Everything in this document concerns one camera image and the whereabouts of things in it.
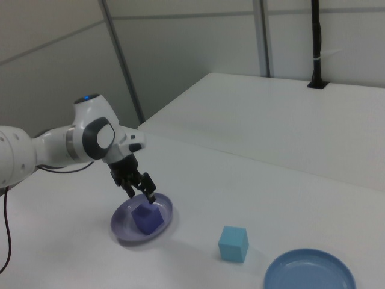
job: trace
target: black pole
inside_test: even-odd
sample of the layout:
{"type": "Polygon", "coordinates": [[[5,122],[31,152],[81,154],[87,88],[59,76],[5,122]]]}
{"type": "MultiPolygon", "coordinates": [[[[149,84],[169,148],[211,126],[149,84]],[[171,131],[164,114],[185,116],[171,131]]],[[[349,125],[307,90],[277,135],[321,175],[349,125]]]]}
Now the black pole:
{"type": "Polygon", "coordinates": [[[313,64],[314,71],[312,81],[307,85],[312,89],[323,89],[329,82],[323,81],[321,77],[321,24],[319,23],[319,2],[312,0],[312,23],[313,23],[313,64]]]}

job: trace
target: white table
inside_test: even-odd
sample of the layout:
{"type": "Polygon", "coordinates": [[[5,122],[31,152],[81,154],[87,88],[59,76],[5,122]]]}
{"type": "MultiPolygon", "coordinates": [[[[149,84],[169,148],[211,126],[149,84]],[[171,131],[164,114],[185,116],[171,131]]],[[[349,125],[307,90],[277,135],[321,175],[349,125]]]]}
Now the white table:
{"type": "Polygon", "coordinates": [[[212,73],[139,130],[385,191],[385,89],[212,73]]]}
{"type": "Polygon", "coordinates": [[[115,239],[109,222],[127,197],[104,163],[38,171],[8,195],[13,254],[0,288],[263,288],[271,261],[301,247],[340,258],[358,289],[383,288],[383,193],[153,135],[147,144],[139,170],[175,209],[159,238],[134,247],[115,239]],[[220,260],[224,225],[247,228],[244,264],[220,260]]]}

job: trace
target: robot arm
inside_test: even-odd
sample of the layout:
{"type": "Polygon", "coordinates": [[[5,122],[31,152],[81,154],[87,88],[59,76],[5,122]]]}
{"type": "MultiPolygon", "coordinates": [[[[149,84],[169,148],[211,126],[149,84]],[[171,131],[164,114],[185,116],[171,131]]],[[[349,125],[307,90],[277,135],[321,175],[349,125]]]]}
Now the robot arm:
{"type": "Polygon", "coordinates": [[[156,187],[147,173],[138,172],[133,155],[145,147],[144,134],[134,129],[127,134],[102,95],[78,99],[74,108],[72,125],[49,130],[34,139],[22,129],[0,126],[0,187],[25,179],[37,165],[63,167],[101,159],[129,197],[135,195],[133,186],[153,203],[156,187]]]}

